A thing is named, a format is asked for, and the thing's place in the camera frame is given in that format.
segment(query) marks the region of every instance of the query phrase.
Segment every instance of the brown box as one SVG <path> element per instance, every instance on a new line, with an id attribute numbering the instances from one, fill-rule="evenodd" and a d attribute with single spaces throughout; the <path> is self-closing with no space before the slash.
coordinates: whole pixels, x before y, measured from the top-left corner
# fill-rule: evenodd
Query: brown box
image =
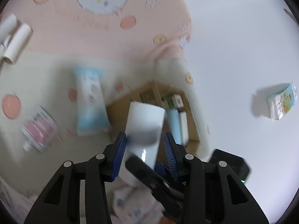
<path id="1" fill-rule="evenodd" d="M 184 104 L 184 107 L 178 109 L 178 111 L 185 111 L 187 114 L 189 143 L 185 146 L 186 151 L 190 154 L 197 155 L 197 149 L 200 142 L 192 117 L 189 102 L 185 96 L 184 91 L 161 83 L 159 81 L 149 81 L 144 86 L 135 89 L 128 95 L 122 97 L 121 99 L 115 101 L 107 107 L 109 121 L 112 125 L 112 135 L 116 136 L 120 131 L 125 131 L 129 107 L 132 101 L 163 107 L 162 98 L 171 96 L 173 94 L 179 94 Z M 165 132 L 168 131 L 170 131 L 170 128 L 168 126 L 167 120 L 165 120 L 163 125 L 162 136 Z M 163 147 L 163 137 L 161 137 L 157 160 L 166 161 L 166 156 Z"/>

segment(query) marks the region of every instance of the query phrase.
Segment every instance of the white cap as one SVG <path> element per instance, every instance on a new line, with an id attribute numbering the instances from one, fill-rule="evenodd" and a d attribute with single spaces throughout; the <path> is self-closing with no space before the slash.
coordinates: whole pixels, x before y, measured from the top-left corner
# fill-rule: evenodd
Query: white cap
<path id="1" fill-rule="evenodd" d="M 29 152 L 32 149 L 32 146 L 28 141 L 25 141 L 23 148 L 25 149 L 26 152 Z"/>

